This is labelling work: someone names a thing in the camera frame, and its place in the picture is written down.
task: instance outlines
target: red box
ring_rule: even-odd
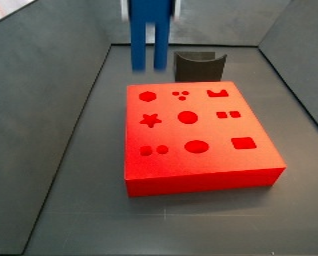
[[[128,196],[271,186],[284,168],[232,82],[127,87]]]

